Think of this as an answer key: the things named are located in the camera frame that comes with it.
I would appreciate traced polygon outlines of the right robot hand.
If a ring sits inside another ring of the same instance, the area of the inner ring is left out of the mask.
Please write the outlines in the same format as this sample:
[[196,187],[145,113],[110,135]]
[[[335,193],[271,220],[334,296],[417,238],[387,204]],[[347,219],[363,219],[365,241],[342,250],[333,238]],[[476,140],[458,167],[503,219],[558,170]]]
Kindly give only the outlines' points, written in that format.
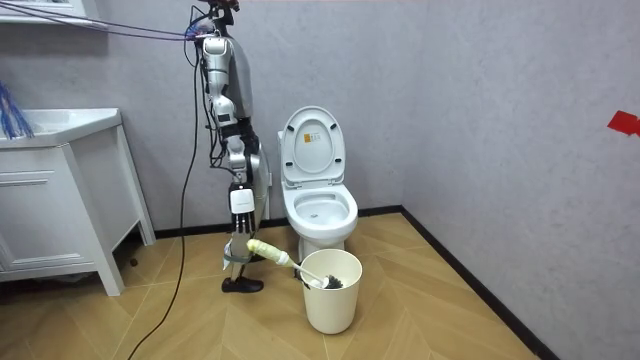
[[252,234],[255,231],[255,199],[252,188],[245,183],[232,183],[229,187],[229,206],[233,231]]

